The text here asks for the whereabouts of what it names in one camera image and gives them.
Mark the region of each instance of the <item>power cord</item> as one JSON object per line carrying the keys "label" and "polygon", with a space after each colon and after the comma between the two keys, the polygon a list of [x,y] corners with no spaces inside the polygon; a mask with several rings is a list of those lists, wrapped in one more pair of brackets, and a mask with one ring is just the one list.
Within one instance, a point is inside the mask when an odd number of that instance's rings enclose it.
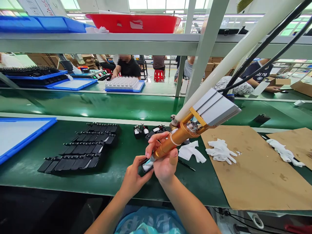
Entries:
{"label": "power cord", "polygon": [[[239,217],[239,218],[242,218],[242,219],[251,221],[251,222],[253,222],[253,220],[247,219],[247,218],[244,218],[244,217],[241,217],[241,216],[239,216],[239,215],[233,215],[233,214],[231,214],[229,211],[225,211],[225,212],[224,212],[224,215],[225,215],[225,216],[230,216],[231,218],[233,218],[233,219],[239,221],[240,223],[246,225],[246,226],[249,227],[249,228],[252,228],[252,229],[255,229],[255,230],[258,230],[258,231],[262,231],[262,232],[266,232],[266,233],[271,233],[271,234],[280,234],[280,233],[278,233],[278,232],[266,231],[266,230],[262,230],[262,229],[259,229],[259,228],[256,228],[256,227],[254,228],[253,226],[250,226],[250,225],[248,225],[248,224],[246,224],[246,223],[240,221],[239,219],[237,219],[237,218],[235,218],[235,217],[233,217],[233,216],[236,216],[236,217]],[[283,231],[283,232],[286,232],[286,233],[296,234],[295,232],[286,231],[286,230],[284,230],[284,229],[277,228],[277,227],[272,227],[272,226],[269,226],[269,225],[266,225],[266,227],[272,228],[272,229],[276,229],[276,230],[279,230],[279,231]]]}
{"label": "power cord", "polygon": [[248,67],[248,65],[253,61],[253,59],[277,36],[279,33],[290,23],[295,19],[300,13],[311,3],[311,0],[305,0],[302,2],[292,13],[286,17],[286,19],[274,29],[274,31],[265,39],[263,43],[250,55],[250,57],[243,63],[243,65],[239,68],[239,70],[234,74],[234,76],[231,78],[229,83],[227,84],[226,88],[222,91],[223,96],[226,96],[228,91],[230,89],[227,89],[228,87],[232,86],[237,78],[245,71],[245,69]]}
{"label": "power cord", "polygon": [[298,32],[295,37],[280,51],[278,52],[272,59],[270,59],[270,61],[268,61],[265,65],[263,65],[262,67],[260,67],[258,70],[256,70],[255,72],[253,72],[251,75],[247,76],[246,78],[242,79],[241,81],[237,82],[234,85],[231,86],[227,86],[224,89],[220,89],[218,90],[218,92],[224,92],[223,95],[227,94],[227,92],[230,89],[233,89],[243,83],[245,83],[246,81],[250,80],[254,75],[258,74],[259,72],[263,71],[265,68],[267,68],[268,66],[270,66],[278,57],[280,57],[283,53],[285,53],[286,50],[288,50],[304,33],[305,31],[309,28],[309,26],[312,24],[312,17],[309,19],[309,21],[306,23],[306,25],[302,28],[302,30],[300,32]]}

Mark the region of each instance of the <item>dark shirt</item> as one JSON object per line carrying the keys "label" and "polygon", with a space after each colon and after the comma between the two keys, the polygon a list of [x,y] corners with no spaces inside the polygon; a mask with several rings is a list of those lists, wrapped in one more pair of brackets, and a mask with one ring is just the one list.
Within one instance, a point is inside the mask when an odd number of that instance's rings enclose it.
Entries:
{"label": "dark shirt", "polygon": [[[260,66],[259,62],[254,62],[254,63],[250,64],[249,67],[247,67],[246,71],[243,73],[242,78],[245,78],[245,77],[251,75],[256,70],[258,70],[260,67],[261,66]],[[254,75],[253,79],[256,82],[260,83],[264,78],[266,78],[270,75],[272,68],[273,68],[273,64],[271,64],[269,67],[265,68],[263,71],[259,72],[258,74]]]}
{"label": "dark shirt", "polygon": [[133,57],[131,57],[128,63],[120,59],[118,65],[121,66],[122,76],[141,76],[141,69]]}

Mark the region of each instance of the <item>rack of white vials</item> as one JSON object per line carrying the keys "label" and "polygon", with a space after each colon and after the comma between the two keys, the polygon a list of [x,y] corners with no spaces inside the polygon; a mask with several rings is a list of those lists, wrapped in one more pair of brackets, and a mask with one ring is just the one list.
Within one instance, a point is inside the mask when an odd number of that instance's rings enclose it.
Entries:
{"label": "rack of white vials", "polygon": [[105,89],[138,89],[141,83],[137,77],[118,76],[110,81],[104,81]]}

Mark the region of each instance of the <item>white hose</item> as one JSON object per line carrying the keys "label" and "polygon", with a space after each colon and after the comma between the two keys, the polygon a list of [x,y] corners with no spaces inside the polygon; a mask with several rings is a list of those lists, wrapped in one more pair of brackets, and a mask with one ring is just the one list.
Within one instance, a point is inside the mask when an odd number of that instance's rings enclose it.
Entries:
{"label": "white hose", "polygon": [[276,25],[282,22],[303,0],[277,1],[261,20],[249,31],[243,39],[228,53],[222,62],[212,71],[207,79],[199,86],[176,115],[176,120],[181,121],[199,99],[246,55],[258,42],[264,38]]}

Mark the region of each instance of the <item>blue bin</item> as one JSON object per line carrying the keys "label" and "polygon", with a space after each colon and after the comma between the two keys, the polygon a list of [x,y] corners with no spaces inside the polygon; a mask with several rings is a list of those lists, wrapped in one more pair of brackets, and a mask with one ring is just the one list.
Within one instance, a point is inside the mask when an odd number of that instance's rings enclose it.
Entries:
{"label": "blue bin", "polygon": [[85,33],[86,27],[93,26],[63,16],[0,16],[0,32]]}

